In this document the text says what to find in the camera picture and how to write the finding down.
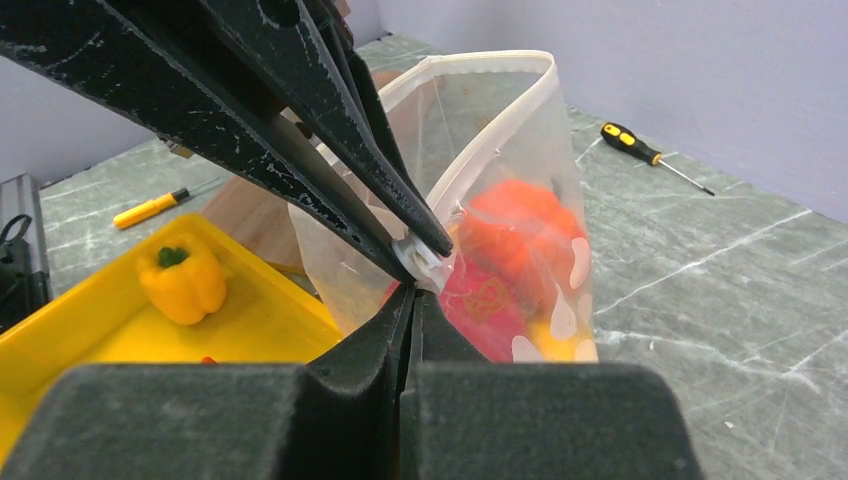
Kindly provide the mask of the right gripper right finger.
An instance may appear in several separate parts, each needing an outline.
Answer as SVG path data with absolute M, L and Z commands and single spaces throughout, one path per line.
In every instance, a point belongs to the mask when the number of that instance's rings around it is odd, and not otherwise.
M 405 479 L 699 479 L 672 390 L 627 363 L 491 363 L 419 292 L 401 395 Z

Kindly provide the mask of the orange pumpkin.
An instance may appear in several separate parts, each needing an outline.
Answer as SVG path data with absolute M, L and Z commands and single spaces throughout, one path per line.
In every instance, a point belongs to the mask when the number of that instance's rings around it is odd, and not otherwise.
M 508 283 L 529 303 L 551 306 L 590 278 L 590 244 L 574 212 L 555 194 L 505 180 L 474 196 L 457 227 L 465 257 Z

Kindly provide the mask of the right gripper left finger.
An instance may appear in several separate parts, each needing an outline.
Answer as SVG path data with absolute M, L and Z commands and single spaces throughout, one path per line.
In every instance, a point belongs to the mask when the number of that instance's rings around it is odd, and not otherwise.
M 113 364 L 48 392 L 5 479 L 388 479 L 414 291 L 306 365 Z

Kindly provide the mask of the yellow lemon squash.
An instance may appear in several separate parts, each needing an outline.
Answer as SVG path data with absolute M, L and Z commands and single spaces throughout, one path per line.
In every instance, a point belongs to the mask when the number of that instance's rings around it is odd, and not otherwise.
M 598 363 L 594 336 L 589 327 L 578 322 L 576 332 L 565 340 L 556 339 L 548 324 L 529 322 L 527 335 L 543 358 L 554 363 Z

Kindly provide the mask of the red bell pepper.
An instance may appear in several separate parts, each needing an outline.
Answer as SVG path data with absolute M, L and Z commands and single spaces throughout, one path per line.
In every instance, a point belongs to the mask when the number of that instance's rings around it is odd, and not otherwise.
M 448 322 L 487 360 L 545 360 L 530 340 L 526 315 L 513 289 L 499 275 L 459 255 L 438 301 Z

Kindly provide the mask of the clear zip top bag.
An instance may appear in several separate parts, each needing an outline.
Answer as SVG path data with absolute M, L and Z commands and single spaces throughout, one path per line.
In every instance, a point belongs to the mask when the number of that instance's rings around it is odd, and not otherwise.
M 596 362 L 591 246 L 554 57 L 428 56 L 379 94 L 454 244 L 437 269 L 447 320 L 493 362 Z

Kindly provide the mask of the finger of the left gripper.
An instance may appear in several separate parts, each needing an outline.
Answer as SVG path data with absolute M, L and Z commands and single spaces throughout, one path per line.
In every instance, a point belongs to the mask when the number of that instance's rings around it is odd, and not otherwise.
M 227 42 L 206 1 L 5 1 L 14 63 L 294 204 L 399 281 L 376 217 Z
M 330 1 L 206 1 L 236 54 L 433 253 L 453 242 L 415 188 Z

